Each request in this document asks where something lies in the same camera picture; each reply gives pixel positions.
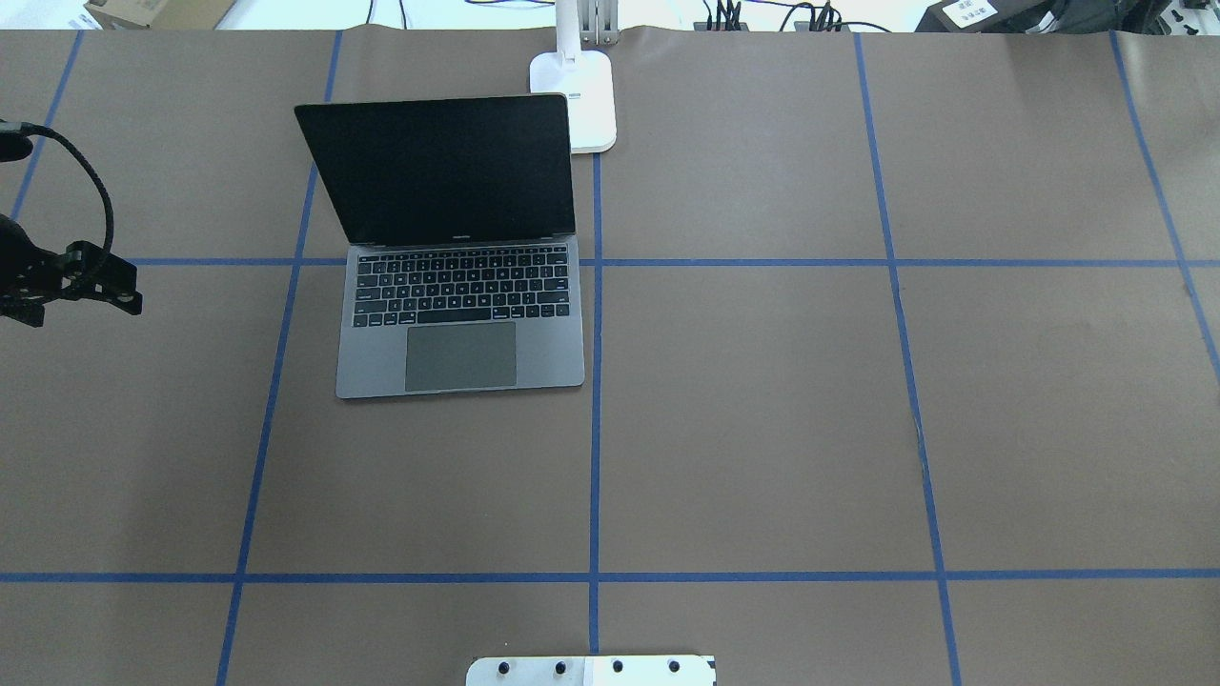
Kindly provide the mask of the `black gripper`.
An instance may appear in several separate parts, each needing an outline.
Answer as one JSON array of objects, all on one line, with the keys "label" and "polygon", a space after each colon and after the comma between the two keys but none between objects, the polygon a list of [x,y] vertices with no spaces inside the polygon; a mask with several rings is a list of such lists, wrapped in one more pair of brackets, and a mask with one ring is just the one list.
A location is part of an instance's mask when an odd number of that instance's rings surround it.
[{"label": "black gripper", "polygon": [[138,270],[92,242],[73,242],[65,253],[34,247],[27,232],[1,216],[1,312],[40,330],[48,301],[102,301],[127,312],[143,312]]}]

